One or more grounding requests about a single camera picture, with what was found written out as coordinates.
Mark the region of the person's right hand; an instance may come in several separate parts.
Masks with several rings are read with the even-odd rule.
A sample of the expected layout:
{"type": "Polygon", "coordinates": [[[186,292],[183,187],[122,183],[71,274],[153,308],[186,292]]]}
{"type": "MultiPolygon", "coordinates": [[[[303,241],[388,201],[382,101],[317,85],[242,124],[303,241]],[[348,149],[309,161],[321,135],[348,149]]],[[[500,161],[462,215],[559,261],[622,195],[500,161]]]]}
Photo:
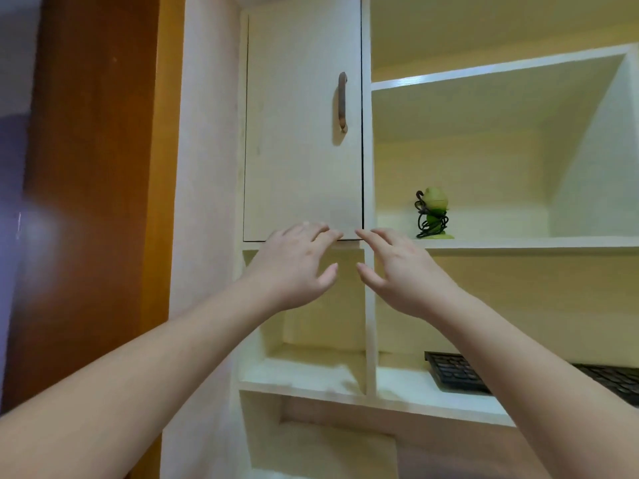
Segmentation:
{"type": "Polygon", "coordinates": [[[463,290],[410,238],[408,249],[373,249],[372,230],[355,233],[381,265],[382,274],[376,273],[386,280],[386,290],[378,296],[396,311],[434,323],[463,298],[463,290]]]}

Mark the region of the person's left hand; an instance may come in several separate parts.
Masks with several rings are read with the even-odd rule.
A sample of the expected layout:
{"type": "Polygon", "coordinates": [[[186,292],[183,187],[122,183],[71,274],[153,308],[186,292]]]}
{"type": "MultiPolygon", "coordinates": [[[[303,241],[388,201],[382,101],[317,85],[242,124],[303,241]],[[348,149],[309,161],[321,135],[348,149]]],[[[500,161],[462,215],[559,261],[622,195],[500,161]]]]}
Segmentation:
{"type": "Polygon", "coordinates": [[[286,245],[266,246],[265,241],[252,258],[239,282],[268,316],[299,308],[320,297],[316,295],[316,278],[323,273],[321,260],[343,235],[330,229],[330,246],[306,246],[300,243],[300,224],[294,225],[287,232],[286,245]]]}

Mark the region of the person's left forearm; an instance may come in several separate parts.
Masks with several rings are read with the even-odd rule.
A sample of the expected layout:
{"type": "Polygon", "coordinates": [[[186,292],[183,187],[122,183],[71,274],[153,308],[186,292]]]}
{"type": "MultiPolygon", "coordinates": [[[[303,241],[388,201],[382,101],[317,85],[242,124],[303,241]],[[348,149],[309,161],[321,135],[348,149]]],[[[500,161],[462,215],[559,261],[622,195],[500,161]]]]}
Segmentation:
{"type": "Polygon", "coordinates": [[[16,407],[0,418],[0,479],[124,479],[273,309],[241,279],[16,407]]]}

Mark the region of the person's right forearm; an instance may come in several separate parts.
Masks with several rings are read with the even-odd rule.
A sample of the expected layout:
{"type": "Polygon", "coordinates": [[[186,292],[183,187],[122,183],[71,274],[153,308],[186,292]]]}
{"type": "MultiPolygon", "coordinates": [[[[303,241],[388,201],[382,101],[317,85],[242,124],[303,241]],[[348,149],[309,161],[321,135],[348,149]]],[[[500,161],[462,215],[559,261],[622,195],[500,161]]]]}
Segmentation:
{"type": "Polygon", "coordinates": [[[478,372],[552,479],[639,479],[639,410],[459,289],[423,316],[478,372]]]}

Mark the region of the green round-headed figurine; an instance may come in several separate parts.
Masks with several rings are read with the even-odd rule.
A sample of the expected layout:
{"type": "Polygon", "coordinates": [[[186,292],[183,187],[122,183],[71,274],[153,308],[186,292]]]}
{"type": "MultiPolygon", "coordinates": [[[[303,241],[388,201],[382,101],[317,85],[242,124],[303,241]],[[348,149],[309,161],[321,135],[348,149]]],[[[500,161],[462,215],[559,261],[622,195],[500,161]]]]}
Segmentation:
{"type": "Polygon", "coordinates": [[[416,199],[414,206],[419,214],[417,239],[454,239],[454,236],[447,233],[449,200],[443,190],[431,186],[416,192],[416,199]]]}

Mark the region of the white cabinet door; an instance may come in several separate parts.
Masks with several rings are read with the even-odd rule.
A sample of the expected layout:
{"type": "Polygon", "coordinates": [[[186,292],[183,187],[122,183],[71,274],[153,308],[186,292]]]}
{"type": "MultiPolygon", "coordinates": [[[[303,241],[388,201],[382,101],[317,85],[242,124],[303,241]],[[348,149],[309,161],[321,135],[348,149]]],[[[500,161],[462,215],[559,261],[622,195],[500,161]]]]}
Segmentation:
{"type": "Polygon", "coordinates": [[[277,0],[249,13],[243,237],[363,224],[361,0],[277,0]],[[337,85],[347,74],[347,133],[337,85]]]}

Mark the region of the black computer keyboard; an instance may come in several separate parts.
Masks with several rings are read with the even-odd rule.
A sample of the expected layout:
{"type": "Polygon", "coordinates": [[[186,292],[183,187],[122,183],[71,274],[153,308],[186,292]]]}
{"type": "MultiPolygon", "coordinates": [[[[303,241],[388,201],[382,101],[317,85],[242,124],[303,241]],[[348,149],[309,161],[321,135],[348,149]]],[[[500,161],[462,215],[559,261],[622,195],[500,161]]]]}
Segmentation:
{"type": "MultiPolygon", "coordinates": [[[[448,392],[493,395],[476,370],[460,354],[424,353],[437,385],[448,392]]],[[[629,405],[639,409],[639,368],[573,363],[629,405]]]]}

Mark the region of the brown wooden door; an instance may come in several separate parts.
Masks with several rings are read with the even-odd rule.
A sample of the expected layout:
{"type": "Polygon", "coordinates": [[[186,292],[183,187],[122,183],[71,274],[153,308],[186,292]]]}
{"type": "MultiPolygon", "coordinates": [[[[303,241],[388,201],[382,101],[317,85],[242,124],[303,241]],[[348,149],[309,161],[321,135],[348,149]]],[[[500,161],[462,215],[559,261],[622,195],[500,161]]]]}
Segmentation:
{"type": "Polygon", "coordinates": [[[137,334],[160,0],[44,0],[8,412],[137,334]]]}

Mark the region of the white wooden shelf unit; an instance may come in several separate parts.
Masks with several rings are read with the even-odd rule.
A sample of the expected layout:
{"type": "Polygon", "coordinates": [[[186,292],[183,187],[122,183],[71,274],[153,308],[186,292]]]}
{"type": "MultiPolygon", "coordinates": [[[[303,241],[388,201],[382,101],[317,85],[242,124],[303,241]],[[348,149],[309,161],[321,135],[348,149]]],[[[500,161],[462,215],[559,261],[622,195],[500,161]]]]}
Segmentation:
{"type": "MultiPolygon", "coordinates": [[[[561,358],[639,368],[639,0],[361,2],[362,226],[406,234],[561,358]],[[417,239],[416,192],[431,186],[452,240],[417,239]]],[[[243,237],[255,8],[236,273],[264,242],[243,237]]],[[[396,478],[408,426],[390,418],[521,440],[496,398],[437,385],[424,353],[457,350],[364,286],[369,246],[342,240],[333,262],[331,290],[239,348],[237,477],[396,478]]]]}

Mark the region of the orange wooden door frame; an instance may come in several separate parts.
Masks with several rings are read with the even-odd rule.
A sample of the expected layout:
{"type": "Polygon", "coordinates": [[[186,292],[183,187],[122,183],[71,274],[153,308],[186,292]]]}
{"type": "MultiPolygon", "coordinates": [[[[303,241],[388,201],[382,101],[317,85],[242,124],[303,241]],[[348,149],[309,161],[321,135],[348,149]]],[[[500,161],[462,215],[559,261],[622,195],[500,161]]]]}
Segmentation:
{"type": "Polygon", "coordinates": [[[134,287],[127,338],[169,317],[174,200],[178,166],[186,0],[132,0],[140,15],[127,86],[136,197],[140,207],[134,287]]]}

